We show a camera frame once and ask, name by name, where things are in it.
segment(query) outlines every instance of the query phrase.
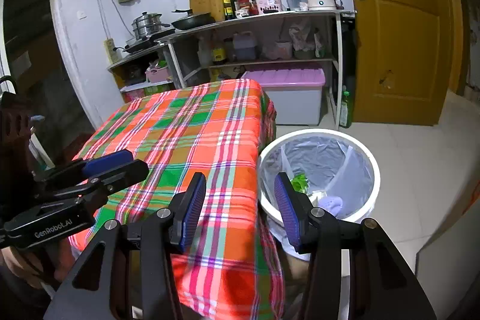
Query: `plaid tablecloth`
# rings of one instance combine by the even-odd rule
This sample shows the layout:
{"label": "plaid tablecloth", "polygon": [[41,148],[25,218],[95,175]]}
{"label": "plaid tablecloth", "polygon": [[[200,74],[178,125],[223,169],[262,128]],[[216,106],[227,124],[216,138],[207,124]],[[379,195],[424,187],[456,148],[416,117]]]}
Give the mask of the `plaid tablecloth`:
{"label": "plaid tablecloth", "polygon": [[276,319],[284,287],[275,244],[258,216],[256,162],[274,138],[275,110],[249,79],[168,91],[123,105],[80,157],[126,148],[147,179],[109,197],[96,224],[70,238],[83,250],[102,224],[140,220],[185,191],[196,171],[207,192],[194,244],[172,256],[180,301],[212,319]]}

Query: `power plug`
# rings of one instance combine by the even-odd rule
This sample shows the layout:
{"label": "power plug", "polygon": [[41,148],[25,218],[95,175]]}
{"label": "power plug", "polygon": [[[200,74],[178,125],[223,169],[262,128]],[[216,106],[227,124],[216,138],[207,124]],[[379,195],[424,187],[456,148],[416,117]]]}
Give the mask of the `power plug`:
{"label": "power plug", "polygon": [[107,39],[103,41],[103,45],[105,46],[106,50],[106,55],[109,57],[109,61],[114,64],[117,63],[118,61],[121,60],[120,56],[118,55],[117,51],[115,51],[113,48],[115,48],[115,43],[113,42],[113,39]]}

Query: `wooden door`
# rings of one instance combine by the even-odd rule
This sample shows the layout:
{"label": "wooden door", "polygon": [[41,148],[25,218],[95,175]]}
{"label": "wooden door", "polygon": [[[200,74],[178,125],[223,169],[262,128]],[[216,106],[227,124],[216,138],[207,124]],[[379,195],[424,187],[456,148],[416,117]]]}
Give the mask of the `wooden door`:
{"label": "wooden door", "polygon": [[354,120],[437,124],[451,65],[450,0],[354,2]]}

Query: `blue gripper pad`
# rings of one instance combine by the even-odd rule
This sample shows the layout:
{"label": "blue gripper pad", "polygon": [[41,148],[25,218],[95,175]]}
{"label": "blue gripper pad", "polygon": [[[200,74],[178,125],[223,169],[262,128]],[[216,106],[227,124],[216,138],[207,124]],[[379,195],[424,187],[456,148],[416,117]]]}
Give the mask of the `blue gripper pad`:
{"label": "blue gripper pad", "polygon": [[275,199],[282,215],[283,226],[289,242],[294,247],[300,245],[300,221],[293,209],[292,199],[296,197],[292,183],[285,172],[279,172],[274,183]]}
{"label": "blue gripper pad", "polygon": [[91,178],[92,176],[100,175],[102,172],[111,170],[112,168],[121,166],[122,164],[132,162],[133,160],[134,156],[129,150],[120,150],[102,156],[101,158],[90,160],[82,169],[82,175],[85,178]]}
{"label": "blue gripper pad", "polygon": [[202,211],[203,201],[206,194],[206,178],[201,172],[193,174],[190,185],[187,188],[184,201],[188,201],[186,212],[181,222],[181,239],[178,247],[181,252],[191,246],[194,241],[198,219]]}

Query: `white trash can rim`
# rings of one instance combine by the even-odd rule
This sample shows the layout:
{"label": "white trash can rim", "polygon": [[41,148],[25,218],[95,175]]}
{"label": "white trash can rim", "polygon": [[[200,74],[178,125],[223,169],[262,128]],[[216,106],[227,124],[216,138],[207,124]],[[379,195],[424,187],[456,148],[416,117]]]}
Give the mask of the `white trash can rim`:
{"label": "white trash can rim", "polygon": [[[354,144],[357,146],[368,158],[370,161],[370,164],[373,168],[373,189],[370,193],[370,196],[367,199],[367,202],[360,208],[358,209],[355,213],[351,214],[350,216],[347,216],[344,221],[350,221],[350,222],[356,222],[357,220],[361,219],[364,215],[367,214],[367,212],[372,208],[372,206],[375,204],[375,200],[377,199],[378,192],[380,190],[380,169],[378,168],[377,161],[375,160],[373,154],[368,150],[366,146],[364,146],[361,142],[359,142],[356,138],[347,135],[342,132],[338,132],[336,130],[330,130],[330,129],[302,129],[302,130],[297,130],[295,132],[290,132],[287,133],[286,135],[283,135],[276,140],[272,141],[270,144],[268,144],[265,149],[262,151],[258,158],[257,162],[257,173],[260,172],[260,168],[262,165],[262,162],[265,160],[266,156],[272,151],[274,148],[276,148],[279,144],[282,144],[284,141],[295,138],[297,136],[307,136],[307,135],[313,135],[313,136],[325,136],[325,135],[331,135],[335,136],[336,139],[345,139],[350,141],[350,143]],[[262,206],[263,210],[276,222],[279,223],[281,226],[283,226],[283,221],[282,221],[282,216],[280,214],[280,211],[278,211],[268,200],[267,195],[261,191],[261,183],[260,183],[260,176],[257,175],[257,187],[259,189],[258,192],[258,197],[260,199],[260,205]]]}

